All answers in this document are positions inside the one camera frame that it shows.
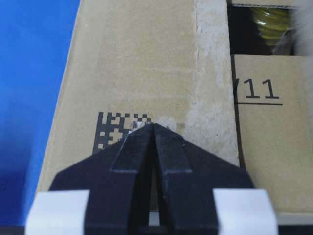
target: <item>white object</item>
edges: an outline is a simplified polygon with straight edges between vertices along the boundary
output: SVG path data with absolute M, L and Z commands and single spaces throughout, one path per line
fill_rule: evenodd
M 83 235 L 89 190 L 39 192 L 25 235 Z
M 219 235 L 278 235 L 269 196 L 264 189 L 213 189 Z

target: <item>blue surface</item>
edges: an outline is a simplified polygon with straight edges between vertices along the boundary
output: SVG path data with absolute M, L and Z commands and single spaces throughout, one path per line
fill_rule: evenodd
M 0 226 L 24 225 L 79 0 L 0 0 Z

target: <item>underline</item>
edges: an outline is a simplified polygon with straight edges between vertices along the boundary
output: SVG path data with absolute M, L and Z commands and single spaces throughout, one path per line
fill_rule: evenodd
M 254 105 L 277 105 L 277 106 L 283 106 L 283 104 L 273 104 L 273 103 L 235 103 L 235 104 L 254 104 Z

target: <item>white tape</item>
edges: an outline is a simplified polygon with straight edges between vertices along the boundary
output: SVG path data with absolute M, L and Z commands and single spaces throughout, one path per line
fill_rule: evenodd
M 89 190 L 39 192 L 25 235 L 83 235 Z
M 213 189 L 219 235 L 278 235 L 269 196 L 263 189 Z

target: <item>cardboard box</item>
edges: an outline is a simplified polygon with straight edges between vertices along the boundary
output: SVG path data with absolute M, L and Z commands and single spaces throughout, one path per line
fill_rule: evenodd
M 313 142 L 303 57 L 235 55 L 240 156 L 282 224 L 313 221 Z
M 232 94 L 226 0 L 82 0 L 37 190 L 138 121 L 238 165 Z

